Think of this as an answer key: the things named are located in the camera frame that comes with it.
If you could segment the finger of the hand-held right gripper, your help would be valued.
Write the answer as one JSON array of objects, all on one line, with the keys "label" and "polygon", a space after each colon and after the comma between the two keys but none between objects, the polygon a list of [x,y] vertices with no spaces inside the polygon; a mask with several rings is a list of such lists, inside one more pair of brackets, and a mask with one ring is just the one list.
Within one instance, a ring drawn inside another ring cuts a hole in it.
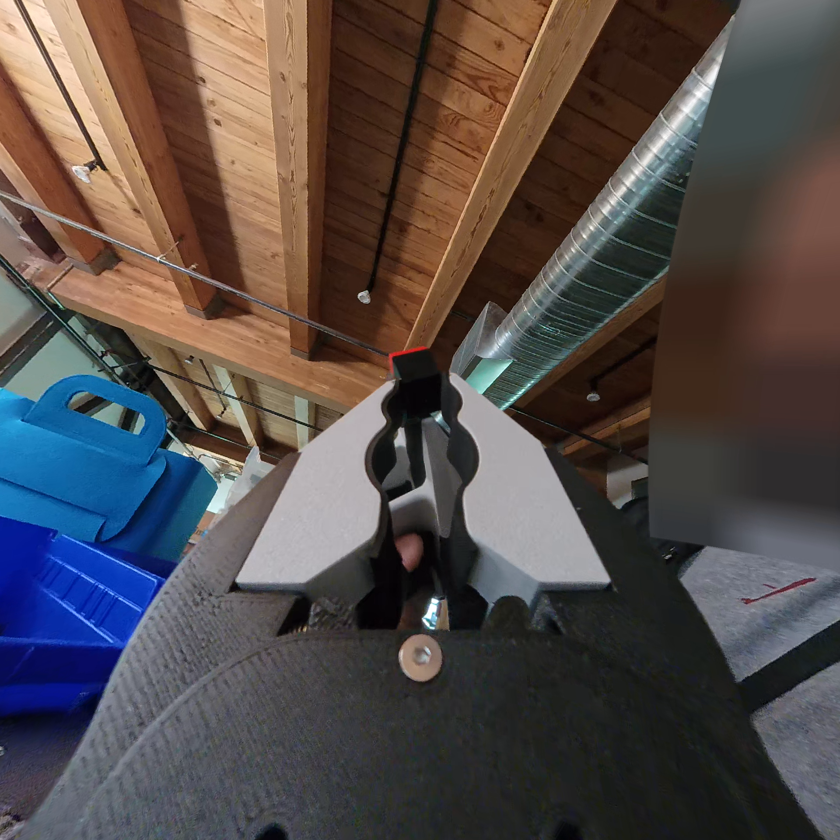
[{"label": "finger of the hand-held right gripper", "polygon": [[455,470],[448,436],[435,420],[395,436],[395,466],[387,475],[387,500],[395,535],[449,535],[455,509]]}]

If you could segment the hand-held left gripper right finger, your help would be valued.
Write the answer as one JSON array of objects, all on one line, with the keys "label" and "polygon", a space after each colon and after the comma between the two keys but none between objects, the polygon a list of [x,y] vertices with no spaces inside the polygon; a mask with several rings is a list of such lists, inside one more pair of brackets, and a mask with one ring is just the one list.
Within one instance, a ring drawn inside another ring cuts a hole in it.
[{"label": "hand-held left gripper right finger", "polygon": [[545,447],[456,374],[440,413],[455,470],[437,576],[451,624],[481,624],[501,598],[599,592],[611,577]]}]

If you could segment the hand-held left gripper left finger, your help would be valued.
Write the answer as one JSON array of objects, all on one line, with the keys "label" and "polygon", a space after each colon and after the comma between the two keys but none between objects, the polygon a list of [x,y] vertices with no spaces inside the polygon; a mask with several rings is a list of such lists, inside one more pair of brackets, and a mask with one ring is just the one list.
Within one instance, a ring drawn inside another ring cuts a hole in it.
[{"label": "hand-held left gripper left finger", "polygon": [[243,591],[365,602],[366,621],[397,621],[403,565],[384,483],[402,415],[384,384],[299,454],[235,580]]}]

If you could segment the black and red brick piece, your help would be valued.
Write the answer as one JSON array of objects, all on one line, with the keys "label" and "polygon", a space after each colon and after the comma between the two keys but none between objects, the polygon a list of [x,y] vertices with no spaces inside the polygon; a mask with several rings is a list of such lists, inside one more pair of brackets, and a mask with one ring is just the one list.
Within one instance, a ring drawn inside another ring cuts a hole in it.
[{"label": "black and red brick piece", "polygon": [[423,421],[434,418],[440,411],[442,378],[426,347],[391,353],[389,362],[395,381],[390,407],[404,432],[410,480],[412,487],[417,489],[426,479]]}]

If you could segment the blue plastic bin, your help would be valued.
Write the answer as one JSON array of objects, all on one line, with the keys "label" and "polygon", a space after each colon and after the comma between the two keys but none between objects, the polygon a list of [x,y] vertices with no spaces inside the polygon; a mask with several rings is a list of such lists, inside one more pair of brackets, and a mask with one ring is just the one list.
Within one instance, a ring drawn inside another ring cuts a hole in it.
[{"label": "blue plastic bin", "polygon": [[175,563],[1,520],[1,717],[99,698]]}]

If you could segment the blue felt bag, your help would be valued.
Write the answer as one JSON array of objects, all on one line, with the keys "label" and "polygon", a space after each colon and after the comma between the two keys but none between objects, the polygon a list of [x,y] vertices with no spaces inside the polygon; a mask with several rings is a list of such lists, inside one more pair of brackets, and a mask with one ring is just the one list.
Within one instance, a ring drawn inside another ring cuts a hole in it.
[{"label": "blue felt bag", "polygon": [[[85,393],[136,412],[141,430],[71,410]],[[64,378],[37,401],[2,389],[2,517],[178,561],[217,483],[199,461],[163,448],[166,432],[154,399],[94,375]]]}]

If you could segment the person's grey shirt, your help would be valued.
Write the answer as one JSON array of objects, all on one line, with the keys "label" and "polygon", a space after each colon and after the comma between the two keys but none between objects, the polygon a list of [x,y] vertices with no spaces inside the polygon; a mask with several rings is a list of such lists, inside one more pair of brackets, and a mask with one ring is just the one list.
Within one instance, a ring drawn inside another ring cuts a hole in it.
[{"label": "person's grey shirt", "polygon": [[[681,581],[742,681],[838,622],[830,570],[707,547]],[[824,838],[839,838],[838,664],[752,714],[784,782]]]}]

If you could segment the metal ceiling pipe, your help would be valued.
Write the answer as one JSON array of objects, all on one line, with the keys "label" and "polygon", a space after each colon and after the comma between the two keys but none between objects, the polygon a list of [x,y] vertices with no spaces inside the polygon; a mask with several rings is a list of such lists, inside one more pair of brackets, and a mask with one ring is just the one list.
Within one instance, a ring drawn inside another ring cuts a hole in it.
[{"label": "metal ceiling pipe", "polygon": [[14,204],[16,204],[20,207],[23,207],[23,208],[33,212],[36,215],[43,215],[43,216],[49,218],[52,221],[56,221],[59,224],[63,224],[63,225],[68,226],[69,228],[72,228],[73,230],[76,230],[78,232],[82,232],[82,233],[85,233],[89,236],[97,238],[104,243],[107,243],[109,245],[115,245],[118,248],[127,250],[130,253],[141,257],[142,259],[146,259],[147,261],[150,261],[150,262],[155,263],[157,265],[163,266],[164,268],[167,268],[168,270],[172,270],[172,271],[174,271],[174,272],[176,272],[180,275],[183,275],[184,277],[188,277],[190,279],[201,282],[201,283],[203,283],[207,286],[213,287],[214,289],[216,289],[218,291],[226,292],[229,295],[233,295],[240,300],[249,302],[249,303],[251,303],[253,305],[256,305],[260,308],[268,310],[269,312],[273,312],[275,314],[281,315],[281,316],[287,318],[288,320],[297,322],[297,323],[299,323],[299,324],[301,324],[301,325],[303,325],[307,328],[314,329],[314,330],[320,332],[321,334],[326,335],[330,338],[339,340],[339,341],[347,343],[347,344],[349,344],[349,345],[351,345],[351,346],[353,346],[357,349],[366,351],[368,353],[373,353],[373,354],[376,354],[376,355],[381,356],[381,357],[386,357],[388,355],[388,353],[385,352],[384,350],[378,349],[375,346],[373,346],[369,343],[366,343],[366,342],[364,342],[360,339],[355,339],[355,338],[349,336],[346,333],[339,332],[338,330],[332,329],[331,327],[327,327],[324,324],[321,324],[321,323],[315,322],[315,321],[313,321],[309,318],[305,318],[303,316],[300,316],[300,315],[298,315],[298,314],[296,314],[296,313],[294,313],[294,312],[292,312],[292,311],[290,311],[286,308],[282,308],[282,307],[279,307],[275,304],[269,303],[267,301],[263,301],[263,300],[261,300],[257,297],[249,295],[245,291],[236,289],[236,288],[231,287],[228,284],[225,284],[225,283],[223,283],[219,280],[215,280],[215,279],[213,279],[209,276],[206,276],[206,275],[202,274],[201,272],[199,272],[195,269],[190,269],[190,268],[185,268],[183,266],[178,266],[176,263],[168,260],[163,255],[153,255],[153,254],[151,254],[151,253],[149,253],[149,252],[147,252],[147,251],[145,251],[145,250],[143,250],[139,247],[129,245],[128,243],[125,243],[122,240],[114,238],[114,237],[112,237],[108,234],[103,233],[102,231],[99,231],[99,230],[97,230],[93,227],[90,227],[89,225],[79,223],[79,222],[77,222],[77,221],[75,221],[75,220],[73,220],[73,219],[71,219],[67,216],[61,215],[59,213],[52,212],[45,207],[39,206],[37,204],[30,203],[30,202],[26,201],[25,199],[23,199],[19,196],[13,195],[10,192],[1,191],[1,197],[10,201],[11,203],[14,203]]}]

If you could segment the silver ventilation duct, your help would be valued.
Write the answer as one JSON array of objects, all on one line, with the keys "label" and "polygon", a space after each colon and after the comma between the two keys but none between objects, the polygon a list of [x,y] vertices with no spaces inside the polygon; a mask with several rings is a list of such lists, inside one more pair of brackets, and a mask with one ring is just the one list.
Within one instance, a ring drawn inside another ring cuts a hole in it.
[{"label": "silver ventilation duct", "polygon": [[449,366],[506,408],[665,276],[731,17],[509,313],[490,302]]}]

